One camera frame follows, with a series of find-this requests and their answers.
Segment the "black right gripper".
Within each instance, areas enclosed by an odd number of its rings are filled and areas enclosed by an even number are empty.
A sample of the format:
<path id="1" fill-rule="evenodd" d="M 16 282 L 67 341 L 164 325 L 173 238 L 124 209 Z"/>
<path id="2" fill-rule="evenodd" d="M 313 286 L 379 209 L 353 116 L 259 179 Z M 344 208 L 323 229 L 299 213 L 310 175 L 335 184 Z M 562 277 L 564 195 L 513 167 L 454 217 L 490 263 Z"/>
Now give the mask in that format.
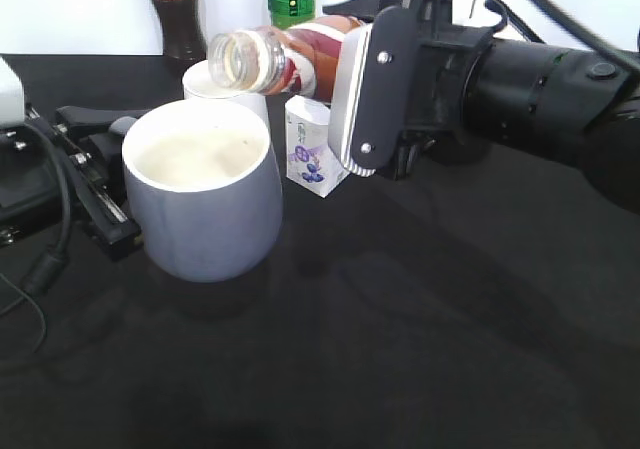
<path id="1" fill-rule="evenodd" d="M 490 144 L 465 128 L 464 104 L 491 27 L 455 24 L 453 0 L 346 0 L 322 11 L 374 20 L 347 33 L 338 60 L 328 144 L 347 171 L 370 177 L 389 162 L 377 174 L 402 180 L 423 155 L 445 166 L 486 158 Z"/>

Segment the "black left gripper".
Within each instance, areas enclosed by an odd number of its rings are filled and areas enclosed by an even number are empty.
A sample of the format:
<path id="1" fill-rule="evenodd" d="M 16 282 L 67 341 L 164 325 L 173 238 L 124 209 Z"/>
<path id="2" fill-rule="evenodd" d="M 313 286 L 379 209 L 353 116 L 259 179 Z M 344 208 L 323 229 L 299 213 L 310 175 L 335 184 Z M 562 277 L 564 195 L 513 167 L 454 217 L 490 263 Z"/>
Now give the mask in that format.
<path id="1" fill-rule="evenodd" d="M 60 223 L 79 224 L 106 255 L 121 260 L 141 246 L 126 199 L 122 140 L 148 109 L 58 108 L 39 115 L 7 62 L 1 64 L 1 243 L 9 246 Z"/>

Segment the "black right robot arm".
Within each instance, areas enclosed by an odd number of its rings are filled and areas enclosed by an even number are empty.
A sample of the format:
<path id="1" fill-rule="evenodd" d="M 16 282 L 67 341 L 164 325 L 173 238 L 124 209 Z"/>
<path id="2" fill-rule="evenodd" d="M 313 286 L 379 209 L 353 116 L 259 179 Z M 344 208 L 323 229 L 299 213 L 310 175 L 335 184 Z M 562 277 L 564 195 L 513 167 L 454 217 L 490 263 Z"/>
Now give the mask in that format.
<path id="1" fill-rule="evenodd" d="M 452 0 L 348 0 L 329 145 L 349 172 L 408 177 L 417 159 L 480 159 L 500 144 L 579 170 L 639 209 L 639 58 L 544 43 L 501 0 L 495 25 L 456 24 Z"/>

